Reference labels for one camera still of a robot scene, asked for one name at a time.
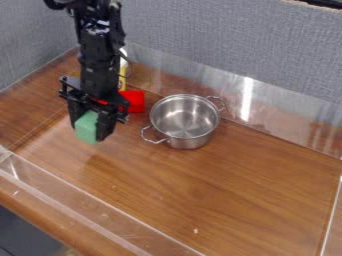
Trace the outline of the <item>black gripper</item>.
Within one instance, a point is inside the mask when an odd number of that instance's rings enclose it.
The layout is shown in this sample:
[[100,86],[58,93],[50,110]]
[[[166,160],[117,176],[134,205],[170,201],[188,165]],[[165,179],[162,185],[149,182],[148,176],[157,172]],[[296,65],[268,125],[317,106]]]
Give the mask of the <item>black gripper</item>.
[[110,90],[104,96],[86,94],[80,88],[80,79],[76,77],[61,76],[58,81],[61,83],[58,96],[68,103],[70,126],[74,126],[74,122],[88,110],[98,112],[96,140],[104,141],[113,133],[116,119],[120,123],[125,123],[128,120],[129,102],[116,89]]

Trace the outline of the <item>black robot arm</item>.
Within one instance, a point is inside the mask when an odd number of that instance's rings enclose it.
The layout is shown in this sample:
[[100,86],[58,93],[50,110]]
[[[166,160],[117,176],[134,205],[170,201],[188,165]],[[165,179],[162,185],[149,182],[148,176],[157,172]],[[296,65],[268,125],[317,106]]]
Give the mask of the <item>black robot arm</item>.
[[116,123],[128,117],[129,101],[118,93],[120,59],[125,33],[120,0],[42,0],[52,10],[65,10],[74,22],[80,77],[61,76],[58,95],[66,101],[72,128],[90,113],[93,139],[102,141]]

